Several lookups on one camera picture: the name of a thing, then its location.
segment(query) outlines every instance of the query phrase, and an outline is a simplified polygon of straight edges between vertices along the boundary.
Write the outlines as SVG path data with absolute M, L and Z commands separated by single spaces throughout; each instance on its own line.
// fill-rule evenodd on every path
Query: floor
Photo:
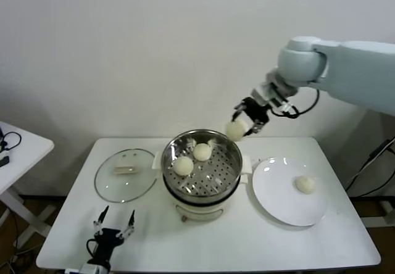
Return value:
M 57 214 L 62 207 L 62 201 L 42 201 L 42 200 L 26 200 L 25 205 L 36 215 L 38 215 L 48 204 L 52 204 L 57 207 L 56 211 L 51 215 L 51 217 L 47 220 L 47 223 L 52 225 L 56 219 Z M 380 209 L 378 204 L 373 202 L 356 202 L 354 203 L 359 215 L 361 217 L 366 216 L 380 216 L 383 211 Z M 0 203 L 0 215 L 5 210 L 5 207 L 2 203 Z M 22 232 L 27 224 L 20 217 L 16 216 L 18 231 Z M 368 229 L 370 236 L 375 242 L 380 254 L 381 254 L 381 264 L 376 267 L 369 268 L 358 268 L 358 269 L 348 269 L 340 272 L 326 272 L 319 271 L 317 273 L 342 273 L 342 274 L 393 274 L 395 273 L 395 228 L 374 228 Z M 14 219 L 9 216 L 6 220 L 5 224 L 0 227 L 0 265 L 9 260 L 12 254 L 14 253 L 14 248 L 12 247 L 12 243 L 15 240 L 16 230 Z M 44 238 L 38 234 L 35 234 L 29 242 L 23 247 L 23 249 L 29 249 L 37 244 L 41 244 L 44 241 Z M 35 256 L 37 256 L 40 248 L 36 248 L 33 252 Z M 9 274 L 9 267 L 5 266 L 0 268 L 0 274 Z M 31 266 L 24 271 L 26 274 L 55 274 L 54 271 L 46 271 L 39 269 L 35 261 L 32 262 Z

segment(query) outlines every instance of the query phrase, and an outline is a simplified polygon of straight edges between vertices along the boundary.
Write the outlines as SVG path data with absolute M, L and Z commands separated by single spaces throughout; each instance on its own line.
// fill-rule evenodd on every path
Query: black cable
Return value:
M 303 115 L 306 112 L 309 112 L 310 110 L 312 110 L 317 105 L 318 101 L 320 100 L 320 90 L 318 90 L 318 89 L 315 89 L 315 90 L 317 91 L 317 95 L 315 97 L 315 101 L 313 102 L 313 104 L 309 108 L 307 108 L 307 109 L 303 110 L 302 112 L 300 112 L 301 115 Z
M 10 210 L 10 214 L 12 218 L 14 219 L 14 224 L 15 224 L 15 247 L 14 247 L 14 255 L 17 255 L 17 250 L 18 250 L 18 238 L 19 238 L 19 231 L 18 231 L 18 224 L 17 224 L 17 218 L 12 210 Z
M 276 88 L 273 87 L 273 90 L 274 90 L 274 92 L 277 93 L 277 95 L 279 95 L 279 97 L 280 97 L 283 101 L 288 102 L 288 101 L 278 92 L 278 90 L 277 90 Z M 305 110 L 303 110 L 303 111 L 301 111 L 301 112 L 298 111 L 298 109 L 297 109 L 294 105 L 291 106 L 292 109 L 293 109 L 293 111 L 295 111 L 294 114 L 290 114 L 290 113 L 288 113 L 288 112 L 285 112 L 285 113 L 282 113 L 282 114 L 278 114 L 278 113 L 276 113 L 273 109 L 270 109 L 270 112 L 271 112 L 273 115 L 275 115 L 276 117 L 284 117 L 284 118 L 291 118 L 291 119 L 298 118 L 298 117 L 300 117 L 301 115 L 306 114 L 307 112 L 311 111 L 311 110 L 317 105 L 317 103 L 319 102 L 319 100 L 320 100 L 320 90 L 318 90 L 318 89 L 315 89 L 315 90 L 316 90 L 316 92 L 317 92 L 317 95 L 316 95 L 316 97 L 315 97 L 315 101 L 313 102 L 313 104 L 312 104 L 311 106 L 309 106 L 307 109 L 305 109 Z
M 6 147 L 7 146 L 7 142 L 5 141 L 5 138 L 7 137 L 7 135 L 10 135 L 10 134 L 17 135 L 19 137 L 19 141 L 18 141 L 17 144 L 15 144 L 12 147 Z M 19 134 L 17 132 L 14 132 L 14 131 L 8 132 L 8 133 L 4 134 L 4 136 L 1 138 L 1 143 L 0 143 L 1 151 L 10 151 L 11 149 L 16 148 L 21 142 L 22 142 L 22 135 L 21 134 Z
M 364 169 L 364 167 L 370 162 L 371 159 L 367 159 L 367 161 L 362 165 L 362 167 L 359 169 L 358 172 L 360 172 L 362 169 Z M 356 182 L 357 178 L 359 176 L 354 177 L 354 179 L 350 182 L 350 184 L 348 185 L 348 187 L 346 188 L 346 192 L 351 188 L 351 186 Z
M 89 248 L 89 242 L 92 242 L 92 241 L 96 242 L 95 239 L 89 239 L 89 240 L 87 240 L 87 242 L 86 242 L 86 250 L 89 252 L 89 254 L 91 255 L 91 257 L 93 257 L 93 253 L 92 253 L 91 249 Z
M 364 196 L 366 196 L 366 195 L 368 195 L 368 194 L 371 194 L 371 193 L 373 193 L 373 192 L 375 192 L 375 191 L 378 191 L 378 190 L 381 189 L 381 188 L 384 188 L 384 186 L 386 186 L 387 183 L 389 183 L 389 182 L 394 178 L 394 176 L 395 176 L 395 169 L 394 169 L 394 171 L 393 171 L 393 174 L 392 174 L 392 175 L 386 180 L 386 182 L 383 183 L 381 186 L 379 186 L 378 188 L 373 189 L 373 190 L 371 190 L 371 191 L 369 191 L 369 192 L 367 192 L 367 193 L 365 193 L 365 194 L 362 194 L 362 195 L 360 195 L 360 196 L 357 196 L 356 198 L 364 197 Z

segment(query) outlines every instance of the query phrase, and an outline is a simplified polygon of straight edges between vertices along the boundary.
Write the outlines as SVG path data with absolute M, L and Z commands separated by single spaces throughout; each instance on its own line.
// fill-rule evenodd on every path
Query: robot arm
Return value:
M 395 44 L 363 41 L 322 41 L 298 36 L 278 56 L 277 68 L 235 107 L 234 121 L 245 112 L 253 121 L 245 133 L 258 133 L 268 122 L 267 111 L 297 118 L 288 101 L 299 87 L 326 91 L 330 96 L 385 114 L 395 115 Z

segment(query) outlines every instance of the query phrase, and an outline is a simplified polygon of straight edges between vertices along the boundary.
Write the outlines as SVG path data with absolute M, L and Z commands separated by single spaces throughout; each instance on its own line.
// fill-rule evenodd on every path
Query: white table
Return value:
M 17 195 L 11 186 L 48 154 L 54 148 L 54 143 L 49 139 L 4 122 L 0 122 L 0 127 L 4 134 L 14 131 L 19 133 L 22 137 L 22 142 L 19 146 L 12 149 L 9 153 L 10 162 L 0 167 L 0 201 L 5 203 L 8 208 L 30 224 L 30 226 L 19 235 L 18 248 L 21 248 L 34 232 L 47 237 L 51 227 L 43 221 L 53 213 L 55 207 L 52 205 L 47 206 L 42 213 L 36 217 L 23 206 L 22 198 Z M 19 138 L 16 135 L 8 135 L 6 141 L 8 142 L 8 147 L 11 147 L 19 141 Z M 0 226 L 8 215 L 9 210 L 6 210 L 0 217 Z
M 225 214 L 213 222 L 181 222 L 160 180 L 124 204 L 102 200 L 94 176 L 104 160 L 128 148 L 156 153 L 169 139 L 104 138 L 94 145 L 36 260 L 41 268 L 79 269 L 88 259 L 93 220 L 110 205 L 104 226 L 124 228 L 136 209 L 136 231 L 111 258 L 116 272 L 287 271 L 376 265 L 380 255 L 312 138 L 249 138 L 238 143 L 252 163 L 271 156 L 304 160 L 327 187 L 329 208 L 320 223 L 285 225 L 260 208 L 251 185 L 240 185 Z

